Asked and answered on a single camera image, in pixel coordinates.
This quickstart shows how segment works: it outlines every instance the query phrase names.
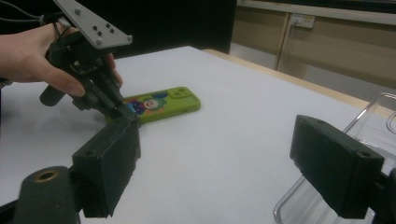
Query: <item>hand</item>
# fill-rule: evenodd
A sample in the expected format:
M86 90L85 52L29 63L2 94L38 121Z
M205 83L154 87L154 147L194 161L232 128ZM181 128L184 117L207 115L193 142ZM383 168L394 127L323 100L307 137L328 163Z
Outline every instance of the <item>hand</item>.
M15 82L45 81L59 91L83 96L85 90L81 83L65 71L51 65L45 58L50 43L56 38L52 24L15 35L0 35L0 77ZM117 81L122 84L111 54L107 56L107 62L113 69Z

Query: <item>green phone case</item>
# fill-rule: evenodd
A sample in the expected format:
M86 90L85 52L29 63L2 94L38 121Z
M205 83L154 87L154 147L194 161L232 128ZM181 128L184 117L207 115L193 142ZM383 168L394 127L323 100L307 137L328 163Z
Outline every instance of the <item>green phone case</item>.
M186 87L126 97L124 103L140 117L142 124L196 111L201 107L198 97Z

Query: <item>floor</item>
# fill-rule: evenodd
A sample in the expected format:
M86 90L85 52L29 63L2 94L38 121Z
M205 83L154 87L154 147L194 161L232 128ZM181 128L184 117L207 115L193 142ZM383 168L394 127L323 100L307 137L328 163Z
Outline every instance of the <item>floor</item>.
M241 45L232 43L230 54L256 63L265 67L275 67L276 56L261 52L256 49L250 49ZM314 66L309 66L304 80L316 83L326 88L340 91L348 95L355 96L365 101L372 101L380 92L396 94L396 90L379 86L370 82L362 81L353 77L337 74Z

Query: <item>black clamp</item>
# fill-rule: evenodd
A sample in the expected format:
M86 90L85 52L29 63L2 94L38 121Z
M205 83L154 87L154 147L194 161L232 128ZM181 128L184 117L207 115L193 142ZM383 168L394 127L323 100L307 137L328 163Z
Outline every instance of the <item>black clamp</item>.
M290 157L324 201L343 218L396 223L396 169L381 172L384 158L332 125L297 116Z

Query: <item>finger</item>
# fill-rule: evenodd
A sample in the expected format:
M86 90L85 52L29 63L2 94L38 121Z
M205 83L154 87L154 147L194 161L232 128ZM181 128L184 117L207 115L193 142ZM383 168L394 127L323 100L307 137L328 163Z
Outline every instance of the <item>finger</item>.
M119 83L120 87L123 84L122 77L120 76L120 73L117 72L116 69L113 69L114 77L116 78L117 82Z
M65 71L52 66L45 58L35 57L27 64L32 76L50 84L58 91L75 96L83 96L85 90L81 83Z
M116 68L116 62L114 62L114 55L112 53L107 54L106 61L108 63L108 66L110 66L112 69Z

